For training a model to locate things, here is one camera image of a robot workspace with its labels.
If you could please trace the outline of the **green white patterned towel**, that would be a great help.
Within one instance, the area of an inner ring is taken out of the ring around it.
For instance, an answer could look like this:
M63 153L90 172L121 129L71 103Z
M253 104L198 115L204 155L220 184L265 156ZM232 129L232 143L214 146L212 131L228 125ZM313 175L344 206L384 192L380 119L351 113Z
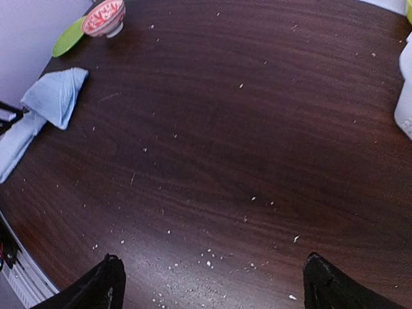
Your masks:
M412 24L412 5L411 3L406 3L406 17L410 24Z

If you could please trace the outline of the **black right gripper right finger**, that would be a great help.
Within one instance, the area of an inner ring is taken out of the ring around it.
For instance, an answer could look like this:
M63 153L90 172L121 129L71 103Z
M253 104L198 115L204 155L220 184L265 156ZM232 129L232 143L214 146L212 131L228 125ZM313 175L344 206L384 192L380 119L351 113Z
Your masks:
M304 307L402 308L362 286L321 255L312 252L303 267Z

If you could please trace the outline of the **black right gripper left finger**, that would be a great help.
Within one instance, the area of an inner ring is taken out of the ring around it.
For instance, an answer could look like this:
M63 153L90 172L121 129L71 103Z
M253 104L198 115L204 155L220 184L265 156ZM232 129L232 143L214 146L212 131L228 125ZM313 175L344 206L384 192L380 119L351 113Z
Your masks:
M100 263L72 285L34 307L121 309L125 287L126 273L122 260L116 255L106 254Z

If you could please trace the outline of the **white perforated plastic basket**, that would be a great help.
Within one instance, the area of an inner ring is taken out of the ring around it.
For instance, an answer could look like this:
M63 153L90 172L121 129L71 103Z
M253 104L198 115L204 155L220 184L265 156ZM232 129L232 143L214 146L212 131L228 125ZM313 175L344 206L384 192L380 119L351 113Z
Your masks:
M404 79L403 87L394 112L397 126L411 139L411 33L406 38L406 45L399 57L399 68Z

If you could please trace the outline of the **light blue towel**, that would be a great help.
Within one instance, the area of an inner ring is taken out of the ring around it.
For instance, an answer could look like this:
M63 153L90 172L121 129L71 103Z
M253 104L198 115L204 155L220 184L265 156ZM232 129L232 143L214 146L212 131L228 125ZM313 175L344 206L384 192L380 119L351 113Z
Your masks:
M28 112L1 137L1 183L7 180L47 122L60 130L68 128L88 75L88 70L78 67L53 71L43 75L26 91L21 104Z

